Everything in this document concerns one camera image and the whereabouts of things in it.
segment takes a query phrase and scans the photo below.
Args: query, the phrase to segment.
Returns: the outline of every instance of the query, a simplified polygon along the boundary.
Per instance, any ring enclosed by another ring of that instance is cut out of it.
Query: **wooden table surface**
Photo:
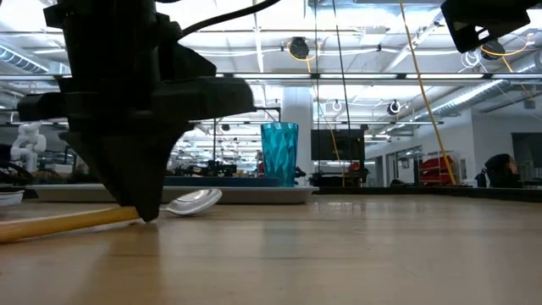
[[[542,204],[314,197],[0,245],[0,304],[541,304]],[[26,203],[0,220],[101,209]]]

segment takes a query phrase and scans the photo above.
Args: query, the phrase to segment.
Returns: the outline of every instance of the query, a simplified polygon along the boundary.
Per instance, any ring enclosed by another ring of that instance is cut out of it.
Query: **pillar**
[[[282,98],[281,120],[299,125],[297,142],[297,166],[307,173],[308,178],[314,171],[311,159],[311,129],[312,129],[312,88],[285,87]],[[297,180],[304,186],[304,180]]]

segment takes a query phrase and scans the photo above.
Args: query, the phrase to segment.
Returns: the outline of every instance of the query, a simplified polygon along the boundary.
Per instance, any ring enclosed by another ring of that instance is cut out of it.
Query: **wooden stick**
[[[0,222],[0,243],[139,218],[140,216],[137,214],[136,208],[123,207],[52,217],[5,221]]]

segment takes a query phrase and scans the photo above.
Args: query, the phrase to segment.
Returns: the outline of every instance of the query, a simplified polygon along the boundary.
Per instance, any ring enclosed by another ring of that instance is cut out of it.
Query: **person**
[[[517,172],[516,162],[514,161],[514,158],[507,153],[501,153],[489,158],[485,163],[485,169],[482,170],[481,174],[476,176],[478,187],[486,187],[486,175],[489,178],[489,187],[523,187]]]

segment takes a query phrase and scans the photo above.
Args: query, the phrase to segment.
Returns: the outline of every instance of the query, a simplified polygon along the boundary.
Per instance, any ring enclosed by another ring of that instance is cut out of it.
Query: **blue cup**
[[[261,129],[265,176],[279,179],[280,186],[294,186],[299,125],[267,123]]]

